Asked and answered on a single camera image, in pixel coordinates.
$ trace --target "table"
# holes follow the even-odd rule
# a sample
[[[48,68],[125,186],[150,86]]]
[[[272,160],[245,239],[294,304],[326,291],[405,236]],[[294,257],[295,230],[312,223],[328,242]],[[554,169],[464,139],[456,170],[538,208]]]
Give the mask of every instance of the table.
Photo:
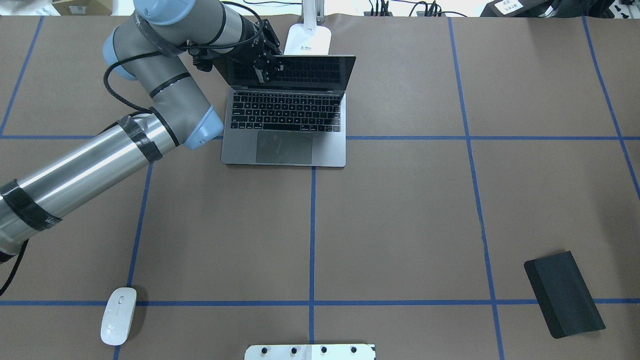
[[[284,40],[298,17],[270,20]],[[2,181],[129,112],[102,87],[100,47],[123,21],[0,18]],[[176,149],[31,240],[0,300],[3,357],[242,359],[252,344],[356,341],[379,359],[640,357],[640,22],[326,25],[330,53],[358,56],[347,166],[223,165],[219,140]],[[189,69],[223,115],[222,78]],[[139,84],[112,84],[150,105]],[[560,250],[606,330],[548,333],[522,265]],[[139,302],[114,349],[100,320],[127,285]]]

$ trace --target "black phone case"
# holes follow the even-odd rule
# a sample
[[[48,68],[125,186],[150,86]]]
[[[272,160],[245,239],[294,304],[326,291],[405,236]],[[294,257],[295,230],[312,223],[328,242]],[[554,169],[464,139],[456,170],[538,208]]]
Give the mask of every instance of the black phone case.
[[[524,263],[551,336],[605,329],[570,251]]]

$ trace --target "laptop screen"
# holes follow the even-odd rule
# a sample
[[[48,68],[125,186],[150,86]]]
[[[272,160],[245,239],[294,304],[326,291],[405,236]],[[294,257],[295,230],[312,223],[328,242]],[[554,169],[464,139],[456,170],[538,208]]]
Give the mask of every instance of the laptop screen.
[[[252,88],[308,88],[318,90],[345,90],[356,57],[353,55],[276,56],[284,66],[274,80],[258,83],[255,71],[226,57],[214,64],[229,85]]]

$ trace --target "laptop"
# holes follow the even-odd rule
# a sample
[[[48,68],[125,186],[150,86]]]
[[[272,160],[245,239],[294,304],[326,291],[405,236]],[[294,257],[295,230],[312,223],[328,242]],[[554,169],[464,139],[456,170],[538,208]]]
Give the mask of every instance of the laptop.
[[[222,162],[344,167],[345,89],[355,56],[276,56],[284,70],[267,84],[227,58],[215,65],[230,85]]]

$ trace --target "laptop keyboard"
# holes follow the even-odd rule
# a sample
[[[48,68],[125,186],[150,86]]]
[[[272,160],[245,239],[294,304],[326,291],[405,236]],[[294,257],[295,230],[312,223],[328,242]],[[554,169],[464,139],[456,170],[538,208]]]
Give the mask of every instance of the laptop keyboard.
[[[340,96],[235,92],[232,129],[340,131]]]

